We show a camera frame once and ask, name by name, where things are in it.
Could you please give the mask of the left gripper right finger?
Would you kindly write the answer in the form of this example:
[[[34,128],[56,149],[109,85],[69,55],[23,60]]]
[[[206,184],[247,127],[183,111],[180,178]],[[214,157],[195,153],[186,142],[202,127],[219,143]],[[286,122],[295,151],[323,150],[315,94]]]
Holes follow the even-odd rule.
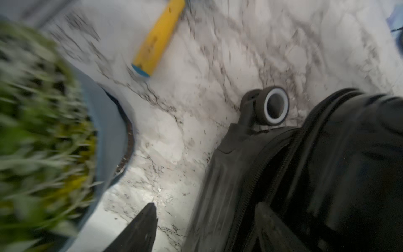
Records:
[[[309,252],[266,202],[255,208],[256,232],[263,252]]]

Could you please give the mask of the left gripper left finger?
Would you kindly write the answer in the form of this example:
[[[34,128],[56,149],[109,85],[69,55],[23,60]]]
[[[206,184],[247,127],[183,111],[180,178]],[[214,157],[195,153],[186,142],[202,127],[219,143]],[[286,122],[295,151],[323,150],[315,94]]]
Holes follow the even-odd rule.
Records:
[[[151,252],[157,231],[154,203],[147,204],[104,252]]]

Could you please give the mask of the black white space suitcase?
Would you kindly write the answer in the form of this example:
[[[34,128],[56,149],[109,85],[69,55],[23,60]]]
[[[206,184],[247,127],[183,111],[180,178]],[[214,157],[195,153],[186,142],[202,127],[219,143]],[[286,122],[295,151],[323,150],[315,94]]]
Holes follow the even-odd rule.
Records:
[[[247,92],[214,151],[182,250],[262,252],[269,207],[310,252],[403,249],[403,100],[346,88],[282,127],[281,87]]]

